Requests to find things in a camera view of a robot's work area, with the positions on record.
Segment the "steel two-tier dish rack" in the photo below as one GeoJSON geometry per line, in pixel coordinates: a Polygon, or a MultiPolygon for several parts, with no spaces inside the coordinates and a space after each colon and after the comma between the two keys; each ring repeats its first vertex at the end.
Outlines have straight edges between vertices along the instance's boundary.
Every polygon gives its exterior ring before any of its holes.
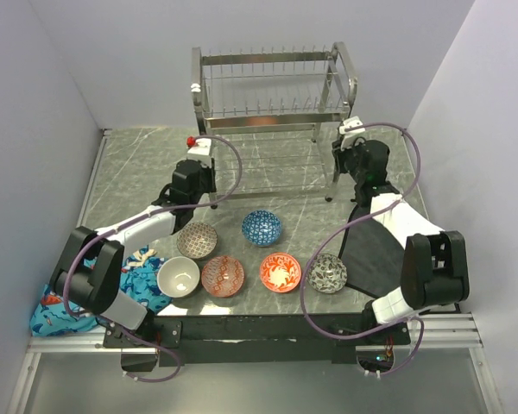
{"type": "Polygon", "coordinates": [[[338,185],[332,141],[351,116],[357,87],[342,41],[217,54],[194,48],[191,96],[199,132],[223,136],[241,156],[216,145],[217,194],[239,177],[234,198],[332,201],[338,185]]]}

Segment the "black white leaf bowl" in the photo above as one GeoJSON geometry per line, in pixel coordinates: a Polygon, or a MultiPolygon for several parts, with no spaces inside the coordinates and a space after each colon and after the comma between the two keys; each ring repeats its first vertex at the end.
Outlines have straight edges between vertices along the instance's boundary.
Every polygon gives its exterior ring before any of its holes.
{"type": "Polygon", "coordinates": [[[306,275],[309,285],[317,292],[333,294],[347,282],[347,269],[334,254],[318,254],[306,275]]]}

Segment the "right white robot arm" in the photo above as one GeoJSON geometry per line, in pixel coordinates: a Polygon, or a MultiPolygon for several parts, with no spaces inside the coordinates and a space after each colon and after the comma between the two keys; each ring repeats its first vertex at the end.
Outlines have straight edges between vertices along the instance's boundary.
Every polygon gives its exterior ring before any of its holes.
{"type": "Polygon", "coordinates": [[[380,343],[391,322],[470,294],[464,237],[429,222],[389,179],[389,147],[377,140],[339,138],[332,143],[334,175],[355,182],[352,224],[339,251],[347,285],[373,299],[365,306],[363,338],[380,343]]]}

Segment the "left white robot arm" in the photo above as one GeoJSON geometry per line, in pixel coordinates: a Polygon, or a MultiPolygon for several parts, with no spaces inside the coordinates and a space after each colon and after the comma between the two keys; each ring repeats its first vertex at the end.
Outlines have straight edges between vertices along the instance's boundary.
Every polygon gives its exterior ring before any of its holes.
{"type": "Polygon", "coordinates": [[[66,313],[90,313],[124,327],[124,335],[137,347],[155,336],[153,312],[121,289],[127,257],[163,236],[189,224],[205,194],[217,190],[215,162],[178,162],[160,196],[141,213],[108,229],[79,226],[69,235],[49,285],[61,296],[66,313]]]}

